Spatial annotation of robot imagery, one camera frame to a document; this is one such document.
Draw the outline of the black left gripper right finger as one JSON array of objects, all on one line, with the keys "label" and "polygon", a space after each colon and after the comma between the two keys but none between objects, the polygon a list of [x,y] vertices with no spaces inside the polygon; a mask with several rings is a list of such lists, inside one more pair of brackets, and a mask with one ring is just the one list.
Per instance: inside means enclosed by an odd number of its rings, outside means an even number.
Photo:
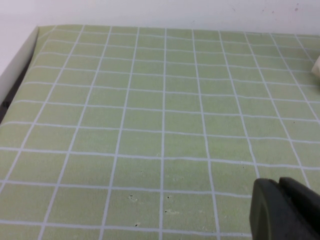
[{"label": "black left gripper right finger", "polygon": [[320,195],[291,177],[281,177],[279,186],[283,190],[294,219],[290,230],[296,240],[318,240],[320,238]]}]

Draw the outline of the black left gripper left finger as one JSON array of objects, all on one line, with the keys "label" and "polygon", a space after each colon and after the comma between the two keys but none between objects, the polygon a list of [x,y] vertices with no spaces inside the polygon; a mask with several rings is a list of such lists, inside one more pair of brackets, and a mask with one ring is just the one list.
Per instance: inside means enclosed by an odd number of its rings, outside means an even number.
[{"label": "black left gripper left finger", "polygon": [[290,230],[294,213],[285,194],[272,179],[254,181],[250,204],[249,223],[254,240],[295,240]]}]

